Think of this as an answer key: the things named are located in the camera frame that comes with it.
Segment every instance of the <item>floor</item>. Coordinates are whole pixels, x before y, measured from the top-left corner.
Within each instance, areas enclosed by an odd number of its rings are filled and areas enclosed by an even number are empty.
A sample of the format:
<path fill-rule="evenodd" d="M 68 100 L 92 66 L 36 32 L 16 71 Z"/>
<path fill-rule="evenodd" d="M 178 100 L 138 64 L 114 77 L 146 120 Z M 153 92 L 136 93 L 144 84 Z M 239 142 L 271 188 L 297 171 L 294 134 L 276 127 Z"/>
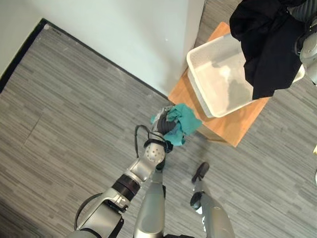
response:
<path fill-rule="evenodd" d="M 238 1 L 209 0 L 197 44 Z M 62 237 L 77 208 L 135 158 L 133 130 L 169 102 L 57 30 L 43 30 L 0 94 L 0 237 Z M 303 79 L 276 92 L 235 149 L 195 133 L 169 154 L 166 229 L 204 237 L 189 206 L 205 180 L 237 238 L 317 237 L 317 92 Z M 118 237 L 132 237 L 145 184 Z"/>

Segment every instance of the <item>black cloth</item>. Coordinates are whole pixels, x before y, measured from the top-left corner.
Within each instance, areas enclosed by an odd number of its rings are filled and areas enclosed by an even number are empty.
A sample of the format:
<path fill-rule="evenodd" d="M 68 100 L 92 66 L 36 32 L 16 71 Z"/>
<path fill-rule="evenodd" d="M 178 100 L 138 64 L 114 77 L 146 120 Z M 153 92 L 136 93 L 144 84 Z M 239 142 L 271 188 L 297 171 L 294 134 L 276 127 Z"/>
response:
<path fill-rule="evenodd" d="M 293 18 L 288 6 L 305 0 L 243 0 L 230 18 L 231 35 L 241 41 L 246 80 L 253 99 L 270 97 L 290 87 L 300 66 L 294 45 L 305 25 Z"/>

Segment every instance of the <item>wooden stool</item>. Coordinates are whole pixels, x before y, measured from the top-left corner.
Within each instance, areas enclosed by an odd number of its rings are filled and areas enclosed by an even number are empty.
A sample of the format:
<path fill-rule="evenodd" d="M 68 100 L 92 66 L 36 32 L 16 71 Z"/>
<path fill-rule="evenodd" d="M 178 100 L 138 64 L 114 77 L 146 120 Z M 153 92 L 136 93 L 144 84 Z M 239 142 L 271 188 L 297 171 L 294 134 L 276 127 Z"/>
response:
<path fill-rule="evenodd" d="M 221 22 L 211 34 L 208 41 L 228 34 L 229 32 L 229 26 L 226 23 Z M 183 76 L 171 91 L 168 99 L 174 104 L 185 103 L 194 110 L 195 116 L 203 122 L 203 125 L 198 131 L 208 140 L 222 142 L 234 147 L 239 144 L 269 100 L 269 98 L 260 98 L 222 118 L 208 118 L 206 117 L 188 79 L 187 70 L 185 70 Z"/>

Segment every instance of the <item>teal cloth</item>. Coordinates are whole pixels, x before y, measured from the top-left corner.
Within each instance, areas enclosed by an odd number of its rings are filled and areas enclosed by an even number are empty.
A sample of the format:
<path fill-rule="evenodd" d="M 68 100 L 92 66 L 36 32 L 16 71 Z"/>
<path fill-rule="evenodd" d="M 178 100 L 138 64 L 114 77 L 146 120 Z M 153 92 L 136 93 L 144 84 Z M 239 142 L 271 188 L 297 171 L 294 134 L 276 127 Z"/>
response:
<path fill-rule="evenodd" d="M 169 140 L 175 146 L 183 145 L 185 135 L 190 135 L 202 125 L 202 121 L 197 119 L 193 110 L 184 103 L 172 107 L 167 113 L 166 119 L 176 122 L 176 127 L 164 135 L 164 139 Z"/>

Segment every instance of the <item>silver robot arm segment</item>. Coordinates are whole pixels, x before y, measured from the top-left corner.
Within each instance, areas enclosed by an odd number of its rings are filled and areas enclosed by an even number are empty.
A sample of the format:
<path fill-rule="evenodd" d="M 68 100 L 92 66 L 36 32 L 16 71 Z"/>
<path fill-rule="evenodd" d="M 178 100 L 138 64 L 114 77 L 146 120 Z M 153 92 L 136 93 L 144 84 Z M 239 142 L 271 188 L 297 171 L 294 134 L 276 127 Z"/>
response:
<path fill-rule="evenodd" d="M 157 115 L 143 156 L 137 158 L 113 186 L 96 199 L 68 238 L 115 238 L 118 235 L 124 223 L 121 213 L 127 210 L 141 184 L 165 158 L 165 140 L 157 129 L 158 119 L 169 108 L 163 108 Z"/>

